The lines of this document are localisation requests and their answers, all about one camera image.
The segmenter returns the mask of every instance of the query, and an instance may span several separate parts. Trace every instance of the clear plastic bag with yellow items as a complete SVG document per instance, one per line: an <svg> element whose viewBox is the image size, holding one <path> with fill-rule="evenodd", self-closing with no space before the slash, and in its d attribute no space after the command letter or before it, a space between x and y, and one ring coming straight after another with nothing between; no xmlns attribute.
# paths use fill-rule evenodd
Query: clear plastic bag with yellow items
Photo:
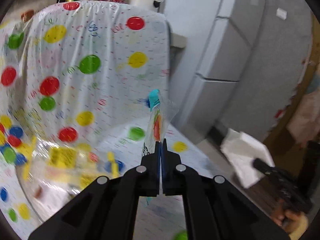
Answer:
<svg viewBox="0 0 320 240"><path fill-rule="evenodd" d="M97 177L119 176L116 167L112 173L100 171L107 159L112 164L112 153L105 156L101 160L91 152L37 138L24 191L39 218L50 218Z"/></svg>

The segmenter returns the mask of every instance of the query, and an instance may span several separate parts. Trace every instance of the green dot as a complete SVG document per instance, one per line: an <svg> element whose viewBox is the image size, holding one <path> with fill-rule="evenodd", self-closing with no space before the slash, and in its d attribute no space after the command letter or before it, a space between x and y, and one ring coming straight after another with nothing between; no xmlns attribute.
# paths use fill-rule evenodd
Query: green dot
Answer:
<svg viewBox="0 0 320 240"><path fill-rule="evenodd" d="M20 33L20 34L12 34L9 37L9 42L8 42L8 46L10 49L17 49L19 48L19 46L21 45L21 43L23 42L23 38L24 38L24 33Z"/></svg>
<svg viewBox="0 0 320 240"><path fill-rule="evenodd" d="M132 141L140 141L144 138L144 130L140 127L131 127L129 130L128 138Z"/></svg>
<svg viewBox="0 0 320 240"><path fill-rule="evenodd" d="M44 111L51 111L56 106L56 101L53 97L44 97L39 103L40 107Z"/></svg>
<svg viewBox="0 0 320 240"><path fill-rule="evenodd" d="M186 231L178 233L173 240L188 240L188 234Z"/></svg>
<svg viewBox="0 0 320 240"><path fill-rule="evenodd" d="M13 222L17 222L17 214L12 208L9 209L8 214Z"/></svg>
<svg viewBox="0 0 320 240"><path fill-rule="evenodd" d="M3 157L5 161L9 164L15 163L17 158L16 152L11 147L7 147L6 149L4 149Z"/></svg>
<svg viewBox="0 0 320 240"><path fill-rule="evenodd" d="M89 55L80 62L79 69L83 74L95 73L101 65L101 61L96 55Z"/></svg>

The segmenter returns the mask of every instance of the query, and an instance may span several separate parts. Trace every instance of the balloon print tablecloth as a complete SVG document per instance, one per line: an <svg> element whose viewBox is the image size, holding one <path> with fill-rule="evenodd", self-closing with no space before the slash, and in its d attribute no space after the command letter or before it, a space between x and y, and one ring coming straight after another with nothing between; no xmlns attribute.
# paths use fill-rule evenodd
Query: balloon print tablecloth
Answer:
<svg viewBox="0 0 320 240"><path fill-rule="evenodd" d="M27 23L0 25L0 208L22 239L40 225L15 166L34 135L139 165L153 89L166 96L169 31L163 15L111 2L49 6ZM174 127L170 150L202 175L216 170ZM141 200L136 239L171 239L185 228L181 198Z"/></svg>

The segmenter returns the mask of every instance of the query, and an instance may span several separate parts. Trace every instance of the plastic bag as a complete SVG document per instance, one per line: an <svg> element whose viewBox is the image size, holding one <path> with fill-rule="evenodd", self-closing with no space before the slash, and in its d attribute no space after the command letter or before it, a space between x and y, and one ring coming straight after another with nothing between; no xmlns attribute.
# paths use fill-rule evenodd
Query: plastic bag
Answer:
<svg viewBox="0 0 320 240"><path fill-rule="evenodd" d="M158 89L149 94L151 116L142 149L142 157L155 152L156 142L163 142L170 121L178 112L172 102L165 100Z"/></svg>
<svg viewBox="0 0 320 240"><path fill-rule="evenodd" d="M50 218L99 176L119 176L113 153L104 155L37 138L24 191L39 218Z"/></svg>

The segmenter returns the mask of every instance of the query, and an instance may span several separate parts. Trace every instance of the hand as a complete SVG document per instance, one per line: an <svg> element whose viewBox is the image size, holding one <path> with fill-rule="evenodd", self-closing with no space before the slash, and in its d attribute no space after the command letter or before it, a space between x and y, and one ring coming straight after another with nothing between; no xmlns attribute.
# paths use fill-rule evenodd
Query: hand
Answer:
<svg viewBox="0 0 320 240"><path fill-rule="evenodd" d="M300 224L300 219L304 216L303 212L294 212L290 209L284 210L282 208L284 204L284 200L281 199L278 201L278 206L273 210L271 214L271 219L275 222L278 226L283 228L288 234L292 233L296 230ZM284 218L288 218L288 222L283 224Z"/></svg>

